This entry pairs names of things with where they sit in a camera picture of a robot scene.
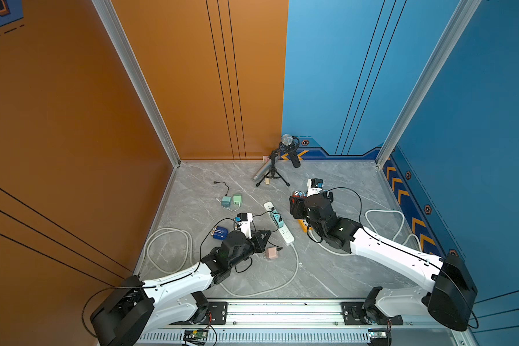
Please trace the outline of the yellow power strip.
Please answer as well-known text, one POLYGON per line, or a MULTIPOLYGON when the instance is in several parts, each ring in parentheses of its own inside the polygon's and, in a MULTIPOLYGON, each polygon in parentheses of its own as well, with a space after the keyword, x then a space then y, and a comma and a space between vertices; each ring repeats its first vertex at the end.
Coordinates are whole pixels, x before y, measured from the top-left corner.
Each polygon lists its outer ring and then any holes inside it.
POLYGON ((307 233, 309 230, 309 224, 304 219, 299 219, 298 223, 304 233, 307 233))

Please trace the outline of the pink charger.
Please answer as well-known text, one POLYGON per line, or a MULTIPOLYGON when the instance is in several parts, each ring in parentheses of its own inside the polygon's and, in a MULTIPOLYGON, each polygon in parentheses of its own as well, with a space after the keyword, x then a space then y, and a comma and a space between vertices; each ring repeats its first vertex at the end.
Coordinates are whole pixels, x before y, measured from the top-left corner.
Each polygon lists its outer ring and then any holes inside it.
POLYGON ((269 247, 265 250, 265 258, 268 260, 275 260, 279 258, 279 249, 276 247, 269 247))

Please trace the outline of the light green charger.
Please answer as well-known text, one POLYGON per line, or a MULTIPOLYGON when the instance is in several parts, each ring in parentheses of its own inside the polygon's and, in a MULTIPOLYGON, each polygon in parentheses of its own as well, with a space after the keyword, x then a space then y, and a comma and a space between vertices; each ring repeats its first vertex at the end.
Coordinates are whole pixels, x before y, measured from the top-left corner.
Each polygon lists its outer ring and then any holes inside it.
POLYGON ((240 206, 242 204, 242 195, 241 194, 235 194, 232 196, 233 202, 235 205, 240 206))

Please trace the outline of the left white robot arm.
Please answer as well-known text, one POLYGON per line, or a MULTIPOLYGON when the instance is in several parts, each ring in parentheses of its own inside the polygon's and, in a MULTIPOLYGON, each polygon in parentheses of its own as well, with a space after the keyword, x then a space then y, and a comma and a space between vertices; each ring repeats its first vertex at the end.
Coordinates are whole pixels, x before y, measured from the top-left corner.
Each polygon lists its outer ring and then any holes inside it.
POLYGON ((134 345, 141 335, 176 322, 201 323, 208 301, 203 292, 227 279, 232 269, 265 251, 271 233, 246 237, 230 232, 197 264, 163 278, 140 281, 133 275, 109 288, 109 296, 89 320, 100 345, 134 345))

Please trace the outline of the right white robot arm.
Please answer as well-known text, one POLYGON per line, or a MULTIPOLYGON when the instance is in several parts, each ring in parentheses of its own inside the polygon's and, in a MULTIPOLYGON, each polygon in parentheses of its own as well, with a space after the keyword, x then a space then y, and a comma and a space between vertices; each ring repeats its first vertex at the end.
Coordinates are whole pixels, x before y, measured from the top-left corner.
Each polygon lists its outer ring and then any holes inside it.
POLYGON ((402 315, 430 316, 451 330, 464 332, 477 298, 477 287, 464 261, 416 251, 378 235, 361 223, 339 217, 329 193, 289 198, 294 219, 303 219, 317 239, 348 255, 371 259, 411 280, 414 288, 372 288, 363 304, 366 318, 387 322, 402 315))

